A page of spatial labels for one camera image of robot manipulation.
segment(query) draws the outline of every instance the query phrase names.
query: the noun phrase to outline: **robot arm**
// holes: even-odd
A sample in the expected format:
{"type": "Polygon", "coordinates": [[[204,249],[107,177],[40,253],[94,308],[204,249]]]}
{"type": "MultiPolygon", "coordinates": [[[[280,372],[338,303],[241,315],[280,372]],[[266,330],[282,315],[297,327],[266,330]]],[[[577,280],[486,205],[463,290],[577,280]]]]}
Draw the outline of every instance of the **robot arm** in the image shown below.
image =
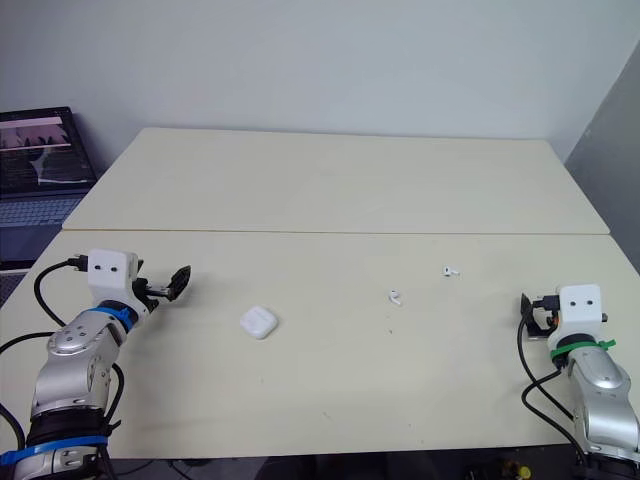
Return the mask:
{"type": "Polygon", "coordinates": [[[628,398],[631,380],[607,352],[615,342],[602,338],[607,316],[602,313],[600,288],[567,286],[533,303],[523,295],[521,313],[529,338],[547,338],[554,365],[568,372],[575,439],[591,463],[582,467],[578,478],[640,478],[640,423],[628,398]],[[535,308],[551,312],[549,328],[536,323],[535,308]],[[618,471],[632,476],[602,476],[618,471]]]}
{"type": "Polygon", "coordinates": [[[95,249],[79,264],[88,272],[95,307],[47,342],[26,448],[0,457],[0,465],[13,467],[15,480],[93,478],[98,473],[99,449],[113,429],[106,412],[110,371],[120,347],[158,306],[150,297],[176,299],[191,271],[178,270],[167,287],[158,288],[138,278],[142,261],[133,253],[95,249]]]}

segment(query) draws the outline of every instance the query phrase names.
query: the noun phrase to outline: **blue tape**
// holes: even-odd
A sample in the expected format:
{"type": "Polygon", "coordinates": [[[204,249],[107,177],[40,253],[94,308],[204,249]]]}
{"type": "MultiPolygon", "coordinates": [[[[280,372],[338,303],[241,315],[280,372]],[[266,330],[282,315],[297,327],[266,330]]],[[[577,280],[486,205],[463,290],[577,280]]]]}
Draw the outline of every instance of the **blue tape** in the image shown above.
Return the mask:
{"type": "Polygon", "coordinates": [[[129,332],[129,330],[133,328],[133,322],[129,318],[129,309],[126,307],[123,308],[122,310],[115,310],[113,308],[107,308],[107,307],[95,307],[95,308],[90,308],[87,311],[88,312],[104,312],[104,313],[108,313],[109,315],[113,315],[118,320],[122,321],[125,328],[127,329],[127,333],[129,332]]]}
{"type": "Polygon", "coordinates": [[[0,455],[0,466],[13,465],[27,457],[32,457],[44,452],[59,450],[68,447],[80,447],[83,445],[106,445],[109,439],[100,435],[89,437],[65,438],[64,440],[55,440],[53,442],[41,443],[33,447],[24,448],[22,450],[11,450],[0,455]]]}

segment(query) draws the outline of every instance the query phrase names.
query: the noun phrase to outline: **green tape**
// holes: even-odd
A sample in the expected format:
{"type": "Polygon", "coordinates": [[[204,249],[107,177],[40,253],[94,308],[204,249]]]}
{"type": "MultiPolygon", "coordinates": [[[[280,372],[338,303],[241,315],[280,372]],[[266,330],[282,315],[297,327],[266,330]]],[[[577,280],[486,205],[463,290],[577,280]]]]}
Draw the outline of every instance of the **green tape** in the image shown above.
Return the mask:
{"type": "Polygon", "coordinates": [[[551,360],[553,360],[558,355],[562,355],[563,353],[568,353],[571,350],[575,350],[580,347],[600,347],[604,350],[609,350],[609,348],[613,347],[616,344],[615,340],[609,340],[608,342],[576,342],[570,343],[569,345],[565,345],[564,347],[556,348],[555,350],[551,350],[551,360]]]}

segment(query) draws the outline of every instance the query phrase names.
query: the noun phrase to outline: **floor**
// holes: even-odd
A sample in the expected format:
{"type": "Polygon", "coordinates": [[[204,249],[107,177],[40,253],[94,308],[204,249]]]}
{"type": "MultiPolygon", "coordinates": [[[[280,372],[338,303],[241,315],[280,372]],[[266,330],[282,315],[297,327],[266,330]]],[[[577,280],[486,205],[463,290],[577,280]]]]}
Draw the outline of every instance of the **floor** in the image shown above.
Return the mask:
{"type": "MultiPolygon", "coordinates": [[[[574,464],[575,454],[569,445],[543,447],[474,449],[474,450],[437,450],[418,452],[392,452],[387,454],[350,454],[317,455],[314,457],[318,471],[324,471],[318,478],[336,480],[468,480],[478,478],[467,476],[469,468],[495,464],[497,461],[514,460],[527,465],[533,472],[533,478],[545,480],[566,480],[574,464]],[[368,466],[382,458],[386,472],[379,474],[368,466]]],[[[276,462],[286,462],[290,457],[280,457],[276,462]]],[[[256,474],[267,462],[265,457],[213,459],[202,466],[190,466],[178,460],[174,467],[185,474],[182,476],[173,470],[166,460],[114,460],[118,478],[125,480],[254,480],[256,474]],[[133,473],[132,469],[144,467],[133,473]]],[[[282,472],[273,477],[278,480],[296,480],[282,472]]]]}

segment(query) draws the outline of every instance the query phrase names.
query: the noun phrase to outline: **yellow object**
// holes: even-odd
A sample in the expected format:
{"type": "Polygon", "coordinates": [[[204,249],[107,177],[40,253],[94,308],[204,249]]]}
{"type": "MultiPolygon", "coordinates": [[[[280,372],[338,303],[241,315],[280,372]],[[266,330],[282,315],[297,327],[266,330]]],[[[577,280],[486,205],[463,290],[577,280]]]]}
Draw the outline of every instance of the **yellow object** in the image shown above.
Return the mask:
{"type": "Polygon", "coordinates": [[[529,480],[531,478],[531,469],[526,465],[523,465],[518,469],[518,475],[522,480],[529,480]]]}

